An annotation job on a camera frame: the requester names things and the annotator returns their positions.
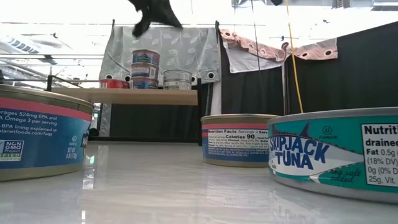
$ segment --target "pink trim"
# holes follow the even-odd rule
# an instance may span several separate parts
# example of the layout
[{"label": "pink trim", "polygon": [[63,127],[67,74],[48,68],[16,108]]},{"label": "pink trim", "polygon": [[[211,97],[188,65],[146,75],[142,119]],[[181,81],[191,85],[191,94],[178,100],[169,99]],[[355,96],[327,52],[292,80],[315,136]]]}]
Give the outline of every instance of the pink trim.
[{"label": "pink trim", "polygon": [[36,103],[24,100],[16,100],[9,98],[0,98],[0,108],[23,110],[45,114],[54,114],[60,116],[67,116],[70,118],[84,119],[86,121],[92,120],[92,115],[81,111],[63,108],[61,106],[47,105],[45,103]]},{"label": "pink trim", "polygon": [[202,129],[268,129],[267,124],[205,124]]}]

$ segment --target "red can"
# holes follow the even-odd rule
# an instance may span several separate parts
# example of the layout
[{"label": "red can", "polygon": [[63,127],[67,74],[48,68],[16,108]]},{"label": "red can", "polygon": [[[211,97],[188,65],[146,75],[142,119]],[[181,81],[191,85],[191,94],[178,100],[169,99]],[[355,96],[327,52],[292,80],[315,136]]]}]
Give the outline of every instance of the red can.
[{"label": "red can", "polygon": [[122,80],[105,79],[99,81],[100,88],[130,88],[128,82]]}]

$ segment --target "yellow rope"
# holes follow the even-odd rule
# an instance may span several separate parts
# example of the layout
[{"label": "yellow rope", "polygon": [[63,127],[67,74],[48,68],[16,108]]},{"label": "yellow rope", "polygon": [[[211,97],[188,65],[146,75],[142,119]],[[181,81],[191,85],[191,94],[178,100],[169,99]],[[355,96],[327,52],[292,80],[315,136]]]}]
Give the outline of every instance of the yellow rope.
[{"label": "yellow rope", "polygon": [[295,57],[294,57],[294,48],[293,48],[292,28],[290,28],[289,0],[286,0],[286,10],[287,10],[287,17],[289,18],[289,35],[290,35],[290,46],[292,48],[294,80],[296,82],[296,90],[297,90],[298,103],[300,104],[300,112],[303,113],[303,104],[301,102],[299,82],[297,81],[296,61],[294,59]]}]

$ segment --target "skipjack tuna text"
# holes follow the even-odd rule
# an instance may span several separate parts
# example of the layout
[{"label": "skipjack tuna text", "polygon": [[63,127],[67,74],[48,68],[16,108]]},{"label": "skipjack tuna text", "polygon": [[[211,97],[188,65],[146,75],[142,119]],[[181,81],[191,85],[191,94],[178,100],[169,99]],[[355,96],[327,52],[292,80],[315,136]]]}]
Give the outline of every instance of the skipjack tuna text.
[{"label": "skipjack tuna text", "polygon": [[277,156],[278,164],[296,166],[313,170],[310,156],[313,160],[325,163],[325,153],[329,149],[328,144],[313,139],[298,138],[293,136],[272,136],[269,139],[271,152]]}]

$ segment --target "non-gmo verified logo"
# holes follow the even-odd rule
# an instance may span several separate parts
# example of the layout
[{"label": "non-gmo verified logo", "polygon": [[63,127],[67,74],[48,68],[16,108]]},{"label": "non-gmo verified logo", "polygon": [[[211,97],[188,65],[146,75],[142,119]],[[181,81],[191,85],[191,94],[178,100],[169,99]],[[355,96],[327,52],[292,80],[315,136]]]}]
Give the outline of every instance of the non-gmo verified logo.
[{"label": "non-gmo verified logo", "polygon": [[21,161],[24,141],[0,140],[0,162]]}]

